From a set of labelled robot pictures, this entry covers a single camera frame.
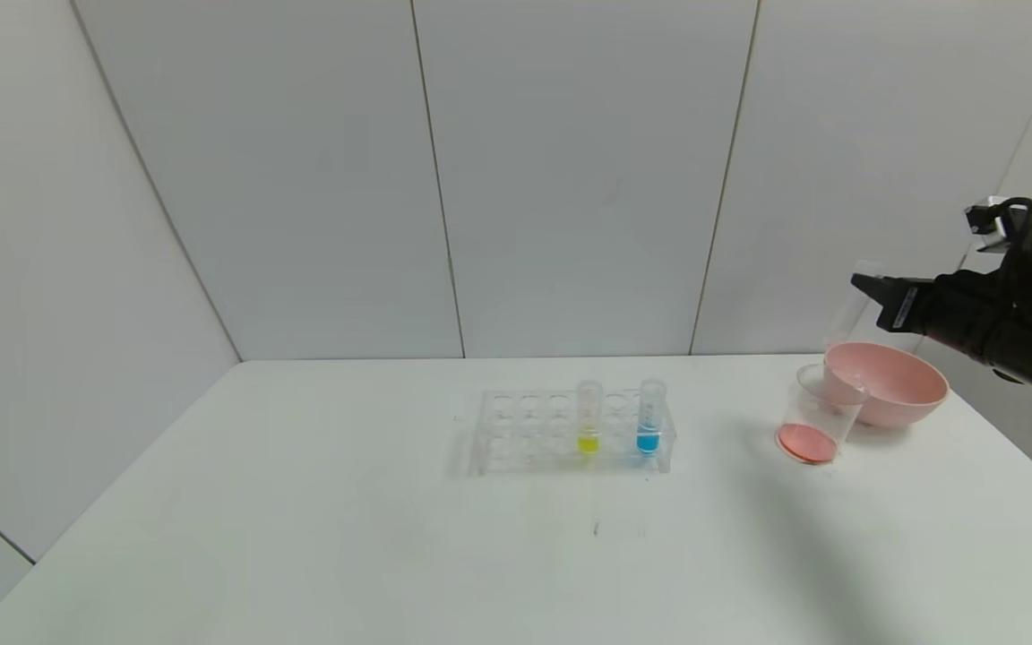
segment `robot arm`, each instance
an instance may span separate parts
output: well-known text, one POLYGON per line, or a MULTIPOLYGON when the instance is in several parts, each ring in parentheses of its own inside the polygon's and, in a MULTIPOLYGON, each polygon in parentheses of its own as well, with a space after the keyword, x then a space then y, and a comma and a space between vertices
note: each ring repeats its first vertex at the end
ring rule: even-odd
POLYGON ((959 269, 933 281, 856 273, 851 284, 881 305, 881 329, 929 336, 1032 384, 1032 200, 991 197, 967 220, 986 244, 979 252, 1004 254, 993 272, 959 269))

